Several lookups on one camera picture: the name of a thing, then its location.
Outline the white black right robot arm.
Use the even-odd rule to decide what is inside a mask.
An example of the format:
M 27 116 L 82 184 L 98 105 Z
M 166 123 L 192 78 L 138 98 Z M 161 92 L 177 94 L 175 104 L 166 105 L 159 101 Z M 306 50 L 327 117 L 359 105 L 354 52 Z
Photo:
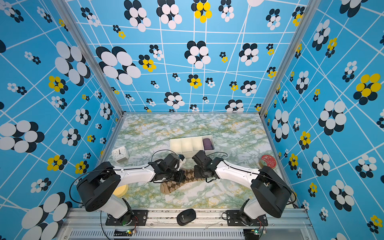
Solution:
M 280 218 L 292 195 L 292 190 L 270 167 L 250 169 L 229 163 L 222 158 L 210 158 L 205 151 L 198 151 L 192 159 L 195 178 L 229 180 L 252 190 L 255 197 L 247 200 L 239 210 L 241 221 L 250 226 L 266 214 Z

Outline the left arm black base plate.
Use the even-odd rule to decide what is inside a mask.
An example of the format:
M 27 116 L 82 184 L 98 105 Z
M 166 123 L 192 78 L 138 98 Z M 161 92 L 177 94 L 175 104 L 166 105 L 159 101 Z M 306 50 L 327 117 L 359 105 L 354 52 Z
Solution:
M 148 213 L 148 210 L 128 210 L 128 212 L 119 219 L 108 214 L 105 224 L 106 226 L 145 226 Z

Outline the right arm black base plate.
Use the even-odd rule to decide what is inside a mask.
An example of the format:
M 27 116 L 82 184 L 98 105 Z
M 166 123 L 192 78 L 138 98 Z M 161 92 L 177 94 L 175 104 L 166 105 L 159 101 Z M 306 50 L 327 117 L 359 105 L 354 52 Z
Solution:
M 267 227 L 269 225 L 266 215 L 251 219 L 240 210 L 227 210 L 224 219 L 229 227 Z

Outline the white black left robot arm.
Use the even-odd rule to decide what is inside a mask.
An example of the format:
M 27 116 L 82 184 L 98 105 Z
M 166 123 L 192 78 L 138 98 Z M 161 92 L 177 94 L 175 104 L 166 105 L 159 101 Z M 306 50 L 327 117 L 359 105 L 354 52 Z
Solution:
M 87 212 L 103 211 L 120 222 L 130 222 L 132 208 L 114 191 L 134 183 L 182 182 L 186 178 L 185 171 L 180 169 L 184 159 L 183 155 L 171 152 L 164 159 L 138 167 L 114 167 L 104 162 L 79 181 L 77 191 Z

